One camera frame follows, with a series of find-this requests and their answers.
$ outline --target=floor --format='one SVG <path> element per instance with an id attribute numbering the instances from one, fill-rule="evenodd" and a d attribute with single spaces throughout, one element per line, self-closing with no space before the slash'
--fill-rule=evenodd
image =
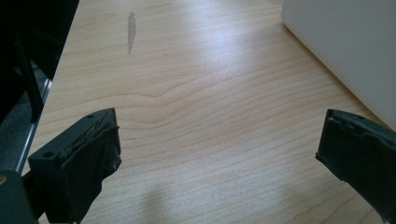
<path id="1" fill-rule="evenodd" d="M 51 83 L 36 65 L 33 66 L 37 85 L 45 100 Z M 36 123 L 30 122 L 31 113 L 25 92 L 0 126 L 0 170 L 21 172 L 35 135 Z"/>

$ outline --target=screw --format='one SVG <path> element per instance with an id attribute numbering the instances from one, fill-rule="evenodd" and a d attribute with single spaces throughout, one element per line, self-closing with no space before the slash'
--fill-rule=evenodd
<path id="1" fill-rule="evenodd" d="M 5 175 L 0 175 L 0 185 L 4 184 L 7 180 L 7 177 Z"/>

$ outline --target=light wood desk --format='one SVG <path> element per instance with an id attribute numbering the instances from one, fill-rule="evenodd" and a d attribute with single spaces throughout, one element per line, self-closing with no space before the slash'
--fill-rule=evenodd
<path id="1" fill-rule="evenodd" d="M 83 222 L 381 223 L 314 158 L 328 108 L 376 118 L 281 5 L 80 0 L 31 152 L 116 107 L 123 162 Z"/>

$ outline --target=gray scuff mark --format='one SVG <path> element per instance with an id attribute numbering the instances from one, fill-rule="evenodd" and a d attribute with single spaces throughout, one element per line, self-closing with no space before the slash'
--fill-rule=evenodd
<path id="1" fill-rule="evenodd" d="M 134 13 L 129 14 L 128 18 L 128 54 L 131 55 L 132 46 L 134 45 L 134 35 L 136 34 L 136 20 Z"/>

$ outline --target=wooden table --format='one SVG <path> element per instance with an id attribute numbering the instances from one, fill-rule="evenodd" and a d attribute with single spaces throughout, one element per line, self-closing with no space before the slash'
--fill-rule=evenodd
<path id="1" fill-rule="evenodd" d="M 31 153 L 116 108 L 123 162 L 83 222 L 382 223 L 314 158 L 328 108 L 377 118 L 281 5 L 80 0 Z"/>

